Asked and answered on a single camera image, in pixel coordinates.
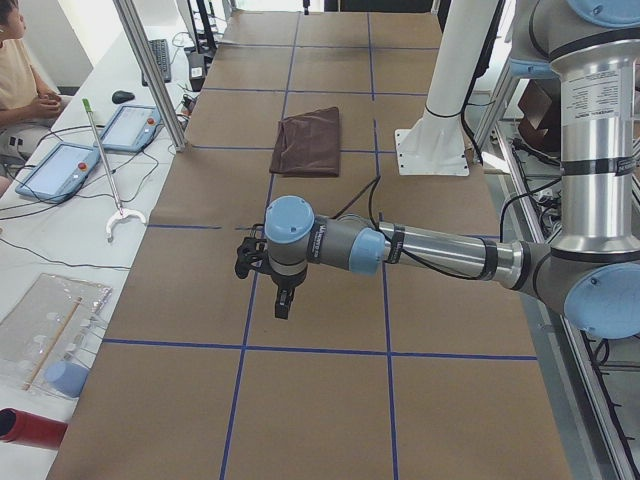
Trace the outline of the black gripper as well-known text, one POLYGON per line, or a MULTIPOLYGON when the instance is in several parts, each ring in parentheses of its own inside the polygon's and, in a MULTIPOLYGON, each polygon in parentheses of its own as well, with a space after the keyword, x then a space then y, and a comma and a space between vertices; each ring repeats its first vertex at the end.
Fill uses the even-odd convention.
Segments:
POLYGON ((278 319, 287 319, 294 301, 295 288, 306 279, 306 263, 284 265, 273 262, 271 269, 273 270, 271 278, 279 288, 274 302, 274 316, 278 319))

